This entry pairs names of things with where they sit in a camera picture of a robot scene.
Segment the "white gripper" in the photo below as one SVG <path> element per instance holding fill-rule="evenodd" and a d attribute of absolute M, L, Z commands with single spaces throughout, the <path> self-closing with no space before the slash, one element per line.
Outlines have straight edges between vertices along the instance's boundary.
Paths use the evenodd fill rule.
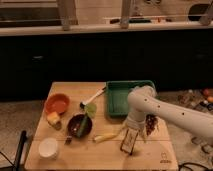
<path fill-rule="evenodd" d="M 143 112 L 130 111 L 126 118 L 127 129 L 124 139 L 122 140 L 120 150 L 131 155 L 139 131 L 142 131 L 145 126 L 146 115 Z"/>

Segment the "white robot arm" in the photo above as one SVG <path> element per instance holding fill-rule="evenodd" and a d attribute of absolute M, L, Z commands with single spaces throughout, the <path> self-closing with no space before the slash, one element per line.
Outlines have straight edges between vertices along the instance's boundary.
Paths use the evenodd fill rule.
<path fill-rule="evenodd" d="M 213 116 L 193 109 L 166 103 L 156 98 L 151 86 L 134 88 L 127 96 L 129 112 L 125 120 L 127 131 L 120 150 L 132 154 L 137 136 L 145 129 L 146 116 L 153 114 L 204 139 L 213 146 Z"/>

